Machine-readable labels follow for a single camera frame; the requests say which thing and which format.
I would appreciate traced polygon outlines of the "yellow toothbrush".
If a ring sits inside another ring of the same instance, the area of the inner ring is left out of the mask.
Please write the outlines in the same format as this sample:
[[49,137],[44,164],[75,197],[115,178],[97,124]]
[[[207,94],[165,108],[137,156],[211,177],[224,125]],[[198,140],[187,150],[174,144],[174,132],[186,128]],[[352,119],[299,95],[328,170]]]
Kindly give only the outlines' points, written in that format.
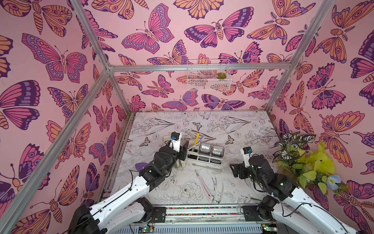
[[194,145],[196,145],[196,144],[198,143],[199,136],[200,136],[200,133],[197,133],[197,135],[196,135],[196,139],[195,139],[195,142],[194,142]]

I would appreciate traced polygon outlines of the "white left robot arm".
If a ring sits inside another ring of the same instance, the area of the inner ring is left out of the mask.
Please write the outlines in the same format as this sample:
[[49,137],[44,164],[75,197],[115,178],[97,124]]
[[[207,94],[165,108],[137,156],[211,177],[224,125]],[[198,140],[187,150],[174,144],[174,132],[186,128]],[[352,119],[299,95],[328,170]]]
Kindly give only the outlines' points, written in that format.
[[171,140],[155,152],[153,160],[131,182],[107,199],[76,209],[68,234],[113,234],[120,228],[144,219],[152,220],[152,204],[145,198],[171,174],[178,160],[187,157],[188,143]]

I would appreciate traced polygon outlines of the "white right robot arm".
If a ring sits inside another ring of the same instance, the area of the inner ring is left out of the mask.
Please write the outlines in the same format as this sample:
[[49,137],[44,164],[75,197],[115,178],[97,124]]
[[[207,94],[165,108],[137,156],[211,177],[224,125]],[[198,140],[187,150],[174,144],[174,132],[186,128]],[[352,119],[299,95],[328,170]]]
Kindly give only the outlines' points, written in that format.
[[231,164],[234,177],[250,179],[264,198],[257,206],[259,218],[283,223],[299,234],[358,234],[356,230],[319,206],[293,180],[273,171],[262,155],[244,157]]

